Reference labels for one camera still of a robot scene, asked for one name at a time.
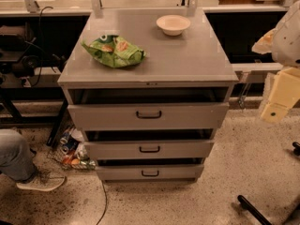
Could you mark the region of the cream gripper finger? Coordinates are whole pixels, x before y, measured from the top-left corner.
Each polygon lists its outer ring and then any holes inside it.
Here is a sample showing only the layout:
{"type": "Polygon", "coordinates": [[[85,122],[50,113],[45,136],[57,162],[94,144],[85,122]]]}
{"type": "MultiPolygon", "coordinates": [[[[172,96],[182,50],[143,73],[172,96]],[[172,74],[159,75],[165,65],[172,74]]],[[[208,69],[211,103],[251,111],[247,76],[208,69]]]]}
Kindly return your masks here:
{"type": "Polygon", "coordinates": [[[261,119],[278,123],[300,100],[300,69],[288,67],[271,74],[265,88],[261,119]]]}
{"type": "Polygon", "coordinates": [[[265,33],[257,42],[254,43],[252,51],[259,54],[272,53],[276,31],[276,29],[271,29],[265,33]]]}

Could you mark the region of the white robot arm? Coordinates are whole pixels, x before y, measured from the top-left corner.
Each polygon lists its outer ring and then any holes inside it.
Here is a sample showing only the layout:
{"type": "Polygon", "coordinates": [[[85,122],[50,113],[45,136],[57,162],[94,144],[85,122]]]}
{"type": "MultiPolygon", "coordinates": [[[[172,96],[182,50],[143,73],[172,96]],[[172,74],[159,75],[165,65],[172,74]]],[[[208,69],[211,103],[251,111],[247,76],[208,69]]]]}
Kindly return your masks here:
{"type": "Polygon", "coordinates": [[[283,68],[268,73],[264,82],[260,118],[278,123],[300,100],[300,2],[290,6],[276,27],[253,46],[255,53],[270,53],[283,68]]]}

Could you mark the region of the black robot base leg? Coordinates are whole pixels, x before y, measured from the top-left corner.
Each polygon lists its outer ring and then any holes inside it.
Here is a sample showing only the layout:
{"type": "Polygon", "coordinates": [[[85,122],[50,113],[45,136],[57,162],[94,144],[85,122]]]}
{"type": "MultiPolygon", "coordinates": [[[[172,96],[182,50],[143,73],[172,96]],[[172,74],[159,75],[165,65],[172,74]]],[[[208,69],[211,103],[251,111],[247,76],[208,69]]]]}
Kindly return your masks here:
{"type": "Polygon", "coordinates": [[[237,200],[240,202],[241,207],[249,211],[262,225],[272,225],[243,195],[238,195],[237,200]]]}

